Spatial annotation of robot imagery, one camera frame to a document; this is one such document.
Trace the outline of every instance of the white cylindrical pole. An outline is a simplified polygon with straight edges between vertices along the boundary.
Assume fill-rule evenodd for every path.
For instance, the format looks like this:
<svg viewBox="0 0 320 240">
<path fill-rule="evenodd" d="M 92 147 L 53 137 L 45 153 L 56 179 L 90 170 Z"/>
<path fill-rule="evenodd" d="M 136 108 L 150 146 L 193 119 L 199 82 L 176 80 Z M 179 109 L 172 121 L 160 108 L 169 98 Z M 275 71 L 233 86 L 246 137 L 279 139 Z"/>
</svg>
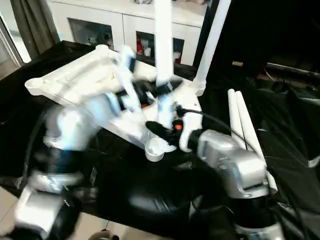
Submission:
<svg viewBox="0 0 320 240">
<path fill-rule="evenodd" d="M 238 104 L 236 99 L 235 90 L 229 89 L 228 91 L 228 102 L 229 102 L 229 115 L 230 115 L 230 126 L 233 131 L 244 138 L 244 132 L 241 126 L 240 115 L 238 111 Z M 231 132 L 231 137 L 239 144 L 242 149 L 247 149 L 243 139 L 238 137 L 236 134 Z"/>
<path fill-rule="evenodd" d="M 172 0 L 154 1 L 156 84 L 163 85 L 174 74 Z"/>
<path fill-rule="evenodd" d="M 172 38 L 172 0 L 154 1 L 155 18 L 155 66 L 157 86 L 166 84 L 174 75 L 174 47 Z M 157 121 L 165 128 L 171 129 L 174 120 L 173 93 L 158 98 Z M 162 159 L 165 152 L 171 152 L 176 147 L 169 146 L 163 139 L 150 134 L 145 143 L 145 156 L 152 162 Z"/>
<path fill-rule="evenodd" d="M 256 135 L 256 131 L 254 128 L 254 125 L 252 124 L 244 97 L 242 96 L 242 93 L 240 91 L 235 92 L 236 96 L 236 102 L 238 105 L 238 110 L 239 110 L 239 115 L 240 115 L 240 120 L 241 120 L 241 125 L 242 125 L 242 130 L 243 130 L 243 135 L 245 138 L 245 141 L 250 143 L 250 145 L 254 148 L 258 156 L 260 157 L 261 160 L 266 162 L 265 156 L 262 152 L 262 149 L 259 144 L 259 140 Z M 247 145 L 247 149 L 250 151 L 253 151 L 251 147 Z M 270 184 L 270 187 L 272 189 L 278 190 L 276 181 L 274 177 L 268 172 L 267 173 L 267 178 Z"/>
<path fill-rule="evenodd" d="M 200 65 L 192 86 L 196 89 L 196 95 L 201 96 L 207 83 L 207 75 L 210 69 L 212 58 L 214 57 L 218 40 L 224 26 L 231 0 L 220 0 L 211 25 L 209 37 L 206 41 Z"/>
<path fill-rule="evenodd" d="M 174 75 L 174 47 L 172 38 L 172 0 L 155 0 L 155 66 L 156 85 L 166 84 Z M 158 98 L 157 121 L 171 129 L 174 119 L 173 94 Z"/>
</svg>

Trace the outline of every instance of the black cloth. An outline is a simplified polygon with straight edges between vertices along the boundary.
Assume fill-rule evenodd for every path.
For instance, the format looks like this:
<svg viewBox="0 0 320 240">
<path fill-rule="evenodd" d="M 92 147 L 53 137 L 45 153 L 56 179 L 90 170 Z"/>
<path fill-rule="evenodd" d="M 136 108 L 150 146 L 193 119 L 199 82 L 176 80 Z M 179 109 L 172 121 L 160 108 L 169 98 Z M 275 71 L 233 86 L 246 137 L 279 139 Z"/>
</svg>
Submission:
<svg viewBox="0 0 320 240">
<path fill-rule="evenodd" d="M 0 81 L 0 177 L 22 175 L 35 121 L 44 107 L 54 104 L 43 96 L 31 96 L 24 83 L 92 50 L 61 42 Z M 279 186 L 276 210 L 286 234 L 293 239 L 302 235 L 301 222 L 290 207 L 293 200 L 310 236 L 320 239 L 319 171 L 305 167 L 320 151 L 318 92 L 236 72 L 228 76 L 210 72 L 199 101 L 205 113 L 227 124 L 229 88 L 242 91 L 268 166 L 276 180 L 285 183 Z M 228 134 L 207 119 L 202 124 Z M 34 151 L 41 143 L 39 135 Z M 142 149 L 103 129 L 92 139 L 82 161 L 84 186 L 99 190 L 95 201 L 84 201 L 85 212 L 175 239 L 236 239 L 221 179 L 191 153 L 177 150 L 160 162 L 149 162 Z M 21 192 L 2 185 L 17 196 Z"/>
</svg>

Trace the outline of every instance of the tiled floor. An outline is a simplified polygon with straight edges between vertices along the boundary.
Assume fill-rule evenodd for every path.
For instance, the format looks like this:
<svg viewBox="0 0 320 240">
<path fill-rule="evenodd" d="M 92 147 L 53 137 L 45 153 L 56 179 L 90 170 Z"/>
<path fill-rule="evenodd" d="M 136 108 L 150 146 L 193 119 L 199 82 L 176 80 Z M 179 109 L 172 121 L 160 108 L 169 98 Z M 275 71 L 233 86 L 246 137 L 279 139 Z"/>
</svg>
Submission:
<svg viewBox="0 0 320 240">
<path fill-rule="evenodd" d="M 18 199 L 0 187 L 0 236 L 13 228 L 15 207 Z M 81 213 L 71 240 L 87 240 L 92 234 L 108 229 L 118 235 L 120 240 L 165 240 L 151 233 L 125 226 L 113 221 L 98 218 L 86 213 Z"/>
</svg>

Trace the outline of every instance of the white rod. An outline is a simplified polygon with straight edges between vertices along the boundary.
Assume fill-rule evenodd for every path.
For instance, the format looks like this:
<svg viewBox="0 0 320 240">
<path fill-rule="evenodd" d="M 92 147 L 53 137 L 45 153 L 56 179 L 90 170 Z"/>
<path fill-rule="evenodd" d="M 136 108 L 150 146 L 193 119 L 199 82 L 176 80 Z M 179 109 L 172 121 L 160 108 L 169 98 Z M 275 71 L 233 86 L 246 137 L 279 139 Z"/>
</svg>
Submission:
<svg viewBox="0 0 320 240">
<path fill-rule="evenodd" d="M 240 115 L 240 120 L 241 120 L 241 125 L 242 125 L 242 129 L 243 129 L 245 141 L 250 143 L 250 145 L 254 148 L 254 150 L 256 151 L 258 156 L 260 157 L 260 159 L 263 160 L 264 162 L 266 162 L 264 154 L 263 154 L 262 149 L 259 144 L 259 140 L 256 135 L 256 131 L 255 131 L 254 126 L 252 124 L 244 97 L 242 96 L 242 93 L 240 91 L 236 91 L 235 96 L 236 96 L 236 102 L 238 105 L 238 111 L 239 111 L 239 115 Z M 253 151 L 252 148 L 249 146 L 247 146 L 247 149 L 250 151 Z M 278 190 L 277 185 L 276 185 L 276 181 L 275 181 L 274 177 L 269 172 L 267 173 L 267 178 L 268 178 L 270 187 L 272 189 Z"/>
<path fill-rule="evenodd" d="M 214 57 L 218 40 L 224 26 L 231 0 L 219 0 L 218 7 L 211 25 L 209 37 L 206 41 L 200 65 L 192 82 L 197 89 L 196 95 L 201 96 L 206 89 L 207 75 Z"/>
<path fill-rule="evenodd" d="M 156 85 L 167 83 L 174 75 L 172 38 L 172 0 L 155 0 L 155 66 Z M 164 127 L 171 129 L 174 119 L 173 94 L 158 98 L 158 119 Z"/>
<path fill-rule="evenodd" d="M 229 89 L 228 91 L 228 102 L 229 102 L 229 115 L 230 115 L 230 126 L 233 131 L 244 138 L 244 132 L 242 130 L 240 115 L 238 111 L 238 104 L 236 99 L 235 90 Z M 236 134 L 231 132 L 231 137 L 235 140 L 242 149 L 247 149 L 243 139 L 238 137 Z"/>
<path fill-rule="evenodd" d="M 172 0 L 155 0 L 154 7 L 156 84 L 162 85 L 174 74 Z"/>
</svg>

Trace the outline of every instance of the gray curtain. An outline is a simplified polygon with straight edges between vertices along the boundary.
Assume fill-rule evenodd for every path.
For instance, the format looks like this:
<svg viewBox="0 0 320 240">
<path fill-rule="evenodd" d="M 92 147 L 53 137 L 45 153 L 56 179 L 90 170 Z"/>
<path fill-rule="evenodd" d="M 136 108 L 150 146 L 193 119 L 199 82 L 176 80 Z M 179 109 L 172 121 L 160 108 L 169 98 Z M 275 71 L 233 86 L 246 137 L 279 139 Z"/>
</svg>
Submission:
<svg viewBox="0 0 320 240">
<path fill-rule="evenodd" d="M 31 59 L 60 41 L 46 0 L 11 0 L 11 5 Z"/>
</svg>

